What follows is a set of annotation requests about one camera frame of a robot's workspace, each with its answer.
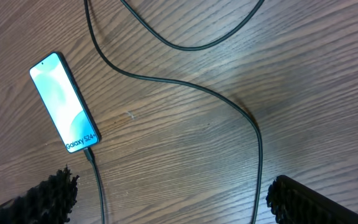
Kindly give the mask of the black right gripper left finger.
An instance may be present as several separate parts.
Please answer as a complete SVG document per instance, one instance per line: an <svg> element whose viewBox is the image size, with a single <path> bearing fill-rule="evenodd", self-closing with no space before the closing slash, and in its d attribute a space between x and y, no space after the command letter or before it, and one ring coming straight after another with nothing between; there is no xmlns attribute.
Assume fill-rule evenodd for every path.
<svg viewBox="0 0 358 224"><path fill-rule="evenodd" d="M78 176L58 170L25 194L0 205L0 224L65 224L76 204Z"/></svg>

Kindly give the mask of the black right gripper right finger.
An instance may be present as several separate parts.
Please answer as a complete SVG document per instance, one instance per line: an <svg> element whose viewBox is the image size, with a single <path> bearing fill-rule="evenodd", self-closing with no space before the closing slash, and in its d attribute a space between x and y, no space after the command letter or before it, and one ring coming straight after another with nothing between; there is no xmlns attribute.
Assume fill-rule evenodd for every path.
<svg viewBox="0 0 358 224"><path fill-rule="evenodd" d="M358 224L358 214L280 175L268 188L267 206L278 224Z"/></svg>

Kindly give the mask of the Samsung Galaxy smartphone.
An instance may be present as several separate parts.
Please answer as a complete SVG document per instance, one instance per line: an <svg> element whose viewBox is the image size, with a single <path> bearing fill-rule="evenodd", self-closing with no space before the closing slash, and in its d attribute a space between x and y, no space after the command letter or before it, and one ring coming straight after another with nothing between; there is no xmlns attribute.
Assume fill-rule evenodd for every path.
<svg viewBox="0 0 358 224"><path fill-rule="evenodd" d="M29 75L69 153L99 143L101 137L60 52L52 52Z"/></svg>

